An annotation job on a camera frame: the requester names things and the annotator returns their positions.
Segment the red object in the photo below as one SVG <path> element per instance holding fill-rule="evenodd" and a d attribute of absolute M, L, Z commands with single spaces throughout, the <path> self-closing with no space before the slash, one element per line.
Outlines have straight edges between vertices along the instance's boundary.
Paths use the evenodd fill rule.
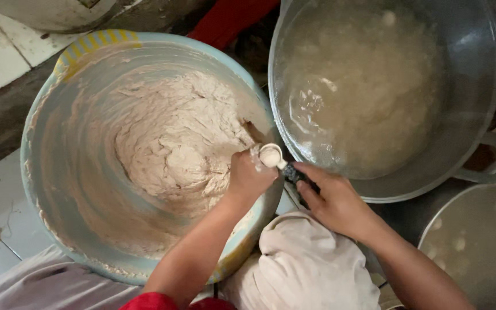
<path fill-rule="evenodd" d="M 280 0 L 217 0 L 187 36 L 223 50 L 239 32 L 255 24 L 279 3 Z"/>
<path fill-rule="evenodd" d="M 177 306 L 167 295 L 150 292 L 131 299 L 120 310 L 177 310 Z M 221 299 L 207 298 L 190 304 L 188 310 L 235 310 L 235 307 Z"/>

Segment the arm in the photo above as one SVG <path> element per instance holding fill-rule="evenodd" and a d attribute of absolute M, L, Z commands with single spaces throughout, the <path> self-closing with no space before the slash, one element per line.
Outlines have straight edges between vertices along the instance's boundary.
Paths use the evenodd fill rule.
<path fill-rule="evenodd" d="M 361 199 L 349 180 L 302 163 L 295 167 L 320 188 L 300 181 L 298 191 L 327 228 L 372 249 L 397 297 L 410 309 L 474 309 L 454 281 L 426 255 L 399 236 Z"/>
<path fill-rule="evenodd" d="M 233 154 L 225 195 L 166 253 L 143 292 L 165 294 L 180 309 L 187 308 L 210 278 L 235 225 L 277 177 L 276 168 L 257 172 L 249 151 Z"/>

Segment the aluminum pot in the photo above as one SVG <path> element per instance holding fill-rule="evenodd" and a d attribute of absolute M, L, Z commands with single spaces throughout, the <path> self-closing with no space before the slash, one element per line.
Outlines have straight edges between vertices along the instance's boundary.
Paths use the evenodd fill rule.
<path fill-rule="evenodd" d="M 374 207 L 478 309 L 496 309 L 496 184 L 451 179 L 411 201 Z"/>
<path fill-rule="evenodd" d="M 288 138 L 278 99 L 281 83 L 282 42 L 289 26 L 308 1 L 293 0 L 281 8 L 271 45 L 268 79 L 273 114 L 289 151 L 307 161 Z M 446 46 L 450 89 L 431 141 L 424 151 L 400 169 L 380 178 L 352 180 L 367 202 L 397 202 L 424 194 L 452 176 L 479 183 L 496 182 L 496 163 L 485 173 L 461 169 L 482 144 L 496 146 L 496 135 L 484 135 L 496 107 L 496 26 L 488 5 L 480 0 L 416 1 L 425 16 L 437 24 Z"/>

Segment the red shirt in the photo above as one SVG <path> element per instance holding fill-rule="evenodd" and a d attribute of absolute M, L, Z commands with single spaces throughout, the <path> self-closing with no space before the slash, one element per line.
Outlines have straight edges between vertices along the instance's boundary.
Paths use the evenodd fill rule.
<path fill-rule="evenodd" d="M 221 300 L 207 298 L 191 303 L 189 310 L 235 310 L 233 304 Z M 175 302 L 167 295 L 150 292 L 141 294 L 123 305 L 120 310 L 177 310 Z"/>

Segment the hand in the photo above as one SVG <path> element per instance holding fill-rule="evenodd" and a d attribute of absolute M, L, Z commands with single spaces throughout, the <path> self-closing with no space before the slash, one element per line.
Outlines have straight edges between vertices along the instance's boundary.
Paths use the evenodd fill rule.
<path fill-rule="evenodd" d="M 296 184 L 311 213 L 325 227 L 361 242 L 371 237 L 371 227 L 380 222 L 380 217 L 355 192 L 348 179 L 306 163 L 294 163 L 294 167 L 321 188 L 319 195 L 304 181 Z"/>
<path fill-rule="evenodd" d="M 231 157 L 231 178 L 225 194 L 250 201 L 252 207 L 278 176 L 277 168 L 264 166 L 258 156 L 250 155 L 250 150 L 234 153 Z"/>

